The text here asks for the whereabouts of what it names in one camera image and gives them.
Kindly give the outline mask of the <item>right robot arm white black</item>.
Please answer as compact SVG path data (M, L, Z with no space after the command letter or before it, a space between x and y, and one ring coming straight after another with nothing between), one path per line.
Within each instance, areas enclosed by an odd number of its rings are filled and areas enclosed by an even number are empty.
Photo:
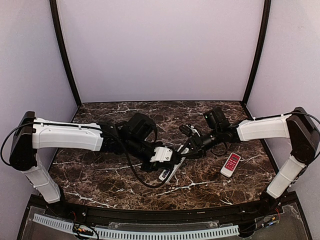
M181 125L179 130L188 137L178 155L185 159L199 159L208 150L221 143L240 143L250 140L286 138L290 139L292 150L288 160L280 168L274 179L261 193L259 212L263 215L272 211L287 188L296 181L307 167L320 155L320 131L315 125L317 118L306 113L303 107L296 107L284 114L249 118L231 124L220 107L204 113L211 129L210 133L198 135L191 127Z

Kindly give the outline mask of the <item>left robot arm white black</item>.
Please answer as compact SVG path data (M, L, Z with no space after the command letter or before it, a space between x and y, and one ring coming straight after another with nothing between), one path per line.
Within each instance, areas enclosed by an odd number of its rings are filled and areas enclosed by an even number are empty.
M148 142L146 139L151 133L158 133L156 123L142 113L116 124L76 124L45 120L28 111L18 127L9 133L12 145L6 165L23 173L48 204L55 204L63 201L63 190L38 159L38 149L70 148L125 154L140 160L145 172L158 169L172 172L181 162L182 154L160 141Z

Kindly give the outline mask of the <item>white air conditioner remote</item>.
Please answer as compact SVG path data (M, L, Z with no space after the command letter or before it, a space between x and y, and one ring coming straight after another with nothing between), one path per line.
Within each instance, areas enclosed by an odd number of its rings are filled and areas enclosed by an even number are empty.
M180 168L180 166L182 165L182 163L185 161L185 157L182 158L182 161L180 164L178 165L174 165L174 168L172 170L172 172L170 172L170 170L163 170L162 173L159 175L158 179L160 181L165 181L166 184L168 184L170 182L170 180L172 179L172 177L175 175L175 173L177 172L177 170Z

